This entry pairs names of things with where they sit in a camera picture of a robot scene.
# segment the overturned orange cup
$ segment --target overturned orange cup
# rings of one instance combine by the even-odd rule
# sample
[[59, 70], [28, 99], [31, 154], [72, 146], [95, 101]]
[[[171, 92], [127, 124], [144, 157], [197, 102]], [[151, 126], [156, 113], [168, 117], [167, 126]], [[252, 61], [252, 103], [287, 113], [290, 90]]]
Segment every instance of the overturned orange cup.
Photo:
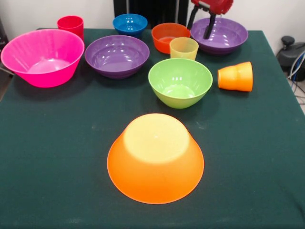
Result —
[[129, 198], [166, 204], [192, 192], [203, 175], [200, 147], [186, 127], [166, 114], [134, 119], [113, 143], [107, 169]]
[[252, 91], [253, 70], [251, 62], [219, 69], [218, 87], [226, 90]]

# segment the purple bowl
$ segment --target purple bowl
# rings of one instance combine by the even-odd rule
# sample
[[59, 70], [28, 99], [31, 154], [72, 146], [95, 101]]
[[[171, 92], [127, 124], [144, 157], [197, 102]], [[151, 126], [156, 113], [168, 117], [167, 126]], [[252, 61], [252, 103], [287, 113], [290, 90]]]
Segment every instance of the purple bowl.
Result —
[[103, 76], [124, 79], [135, 74], [149, 57], [141, 40], [124, 35], [97, 39], [85, 51], [87, 63]]
[[241, 24], [226, 18], [216, 18], [213, 31], [208, 40], [203, 38], [209, 18], [196, 21], [191, 36], [198, 42], [199, 48], [212, 55], [226, 55], [233, 52], [248, 39], [248, 31]]

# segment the green bowl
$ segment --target green bowl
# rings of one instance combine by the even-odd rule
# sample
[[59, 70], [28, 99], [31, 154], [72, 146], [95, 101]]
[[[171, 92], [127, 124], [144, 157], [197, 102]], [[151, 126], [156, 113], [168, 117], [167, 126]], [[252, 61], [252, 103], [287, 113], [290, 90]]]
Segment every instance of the green bowl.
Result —
[[211, 88], [213, 77], [203, 64], [190, 59], [172, 58], [155, 64], [148, 81], [157, 97], [172, 108], [187, 108]]

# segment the pink bowl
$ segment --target pink bowl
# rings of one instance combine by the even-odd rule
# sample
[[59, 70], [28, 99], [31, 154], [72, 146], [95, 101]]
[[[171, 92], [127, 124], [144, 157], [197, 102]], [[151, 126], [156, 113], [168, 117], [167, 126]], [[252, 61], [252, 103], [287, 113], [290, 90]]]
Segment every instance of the pink bowl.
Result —
[[44, 29], [10, 41], [1, 52], [3, 64], [36, 87], [55, 87], [70, 80], [85, 45], [74, 33]]

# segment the wall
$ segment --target wall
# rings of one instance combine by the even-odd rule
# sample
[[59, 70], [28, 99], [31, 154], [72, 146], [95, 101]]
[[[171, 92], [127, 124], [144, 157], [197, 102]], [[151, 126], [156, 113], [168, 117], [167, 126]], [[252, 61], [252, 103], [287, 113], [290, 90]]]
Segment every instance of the wall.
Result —
[[[292, 35], [305, 42], [305, 0], [234, 0], [224, 15], [248, 30], [263, 30], [272, 49]], [[113, 0], [0, 0], [0, 18], [9, 39], [38, 27], [56, 27], [58, 18], [79, 15], [87, 28], [113, 28]], [[196, 20], [209, 15], [202, 10]]]
[[38, 27], [57, 27], [57, 20], [78, 15], [87, 28], [113, 28], [113, 0], [0, 0], [0, 18], [8, 39]]
[[[188, 18], [193, 9], [189, 5]], [[248, 30], [262, 30], [274, 52], [281, 47], [281, 37], [293, 36], [296, 41], [305, 42], [305, 0], [234, 0], [231, 9], [223, 15], [241, 23]], [[198, 11], [195, 21], [209, 17]]]

